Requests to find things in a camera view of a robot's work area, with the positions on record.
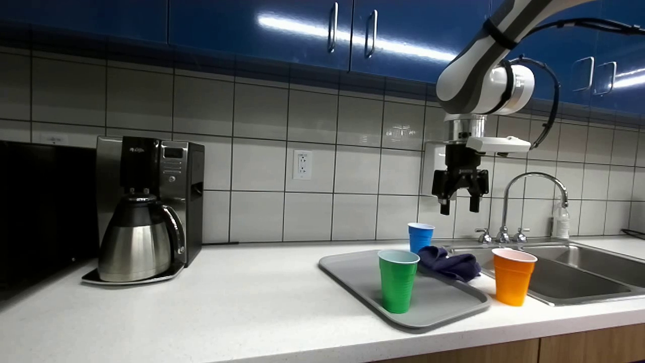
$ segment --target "blue cup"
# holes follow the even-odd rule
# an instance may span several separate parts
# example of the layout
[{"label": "blue cup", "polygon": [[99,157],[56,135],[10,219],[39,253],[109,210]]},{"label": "blue cup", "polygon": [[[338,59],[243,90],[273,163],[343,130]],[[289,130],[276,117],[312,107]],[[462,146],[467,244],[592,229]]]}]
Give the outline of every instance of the blue cup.
[{"label": "blue cup", "polygon": [[406,225],[406,233],[408,251],[417,254],[422,249],[431,247],[431,237],[436,234],[436,229],[430,225],[412,223]]}]

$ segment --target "blue cloth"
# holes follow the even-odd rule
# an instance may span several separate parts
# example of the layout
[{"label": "blue cloth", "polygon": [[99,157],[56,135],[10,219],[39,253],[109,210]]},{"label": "blue cloth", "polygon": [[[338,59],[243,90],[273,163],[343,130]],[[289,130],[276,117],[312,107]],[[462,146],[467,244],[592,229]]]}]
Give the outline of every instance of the blue cloth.
[{"label": "blue cloth", "polygon": [[419,251],[422,272],[437,272],[454,281],[472,281],[479,277],[479,265],[472,254],[447,254],[447,251],[437,247],[426,247]]}]

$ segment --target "blue cabinet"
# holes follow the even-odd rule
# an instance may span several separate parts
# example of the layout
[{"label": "blue cabinet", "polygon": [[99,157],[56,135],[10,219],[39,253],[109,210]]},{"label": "blue cabinet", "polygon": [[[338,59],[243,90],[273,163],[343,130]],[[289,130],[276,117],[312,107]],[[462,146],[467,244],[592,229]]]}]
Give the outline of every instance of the blue cabinet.
[{"label": "blue cabinet", "polygon": [[[600,3],[603,18],[645,25],[645,3],[626,0],[621,6]],[[635,120],[645,114],[645,34],[598,34],[592,105],[611,109],[616,120]]]},{"label": "blue cabinet", "polygon": [[44,33],[167,44],[167,0],[1,0],[0,22]]},{"label": "blue cabinet", "polygon": [[350,70],[436,82],[482,30],[488,3],[355,0]]},{"label": "blue cabinet", "polygon": [[349,68],[350,0],[172,0],[179,50]]},{"label": "blue cabinet", "polygon": [[[562,18],[598,17],[598,3],[587,3],[546,18],[542,25]],[[592,70],[596,64],[594,46],[596,30],[588,28],[544,28],[525,37],[509,56],[530,56],[550,67],[561,82],[561,104],[581,115],[587,115],[592,95]],[[541,101],[553,101],[553,81],[546,72],[533,68],[536,91]]]}]

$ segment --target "carafe handle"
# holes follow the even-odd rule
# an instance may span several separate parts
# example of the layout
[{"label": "carafe handle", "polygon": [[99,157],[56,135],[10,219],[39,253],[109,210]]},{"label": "carafe handle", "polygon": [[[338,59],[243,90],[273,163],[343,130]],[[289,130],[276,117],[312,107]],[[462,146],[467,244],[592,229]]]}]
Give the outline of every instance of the carafe handle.
[{"label": "carafe handle", "polygon": [[175,268],[184,267],[184,257],[186,257],[184,229],[181,229],[179,219],[173,212],[173,207],[161,203],[161,210],[167,219],[167,234],[169,234],[172,251],[173,251],[172,268],[175,270]]}]

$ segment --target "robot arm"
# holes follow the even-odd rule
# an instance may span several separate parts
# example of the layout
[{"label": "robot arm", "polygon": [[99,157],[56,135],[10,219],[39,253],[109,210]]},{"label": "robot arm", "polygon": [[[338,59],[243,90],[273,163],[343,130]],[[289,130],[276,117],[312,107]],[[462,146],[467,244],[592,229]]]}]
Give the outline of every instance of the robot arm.
[{"label": "robot arm", "polygon": [[507,81],[525,79],[523,67],[509,67],[512,77],[498,63],[544,18],[588,0],[505,0],[484,33],[447,64],[437,82],[437,97],[447,114],[515,114],[532,94],[504,100]]},{"label": "robot arm", "polygon": [[502,59],[544,18],[588,0],[504,0],[488,18],[474,42],[447,64],[437,81],[437,97],[449,125],[446,166],[433,176],[431,194],[442,215],[449,215],[455,189],[469,191],[469,210],[479,210],[488,194],[488,172],[478,170],[485,152],[527,152],[530,144],[515,138],[484,138],[485,115],[519,112],[532,91],[532,70]]}]

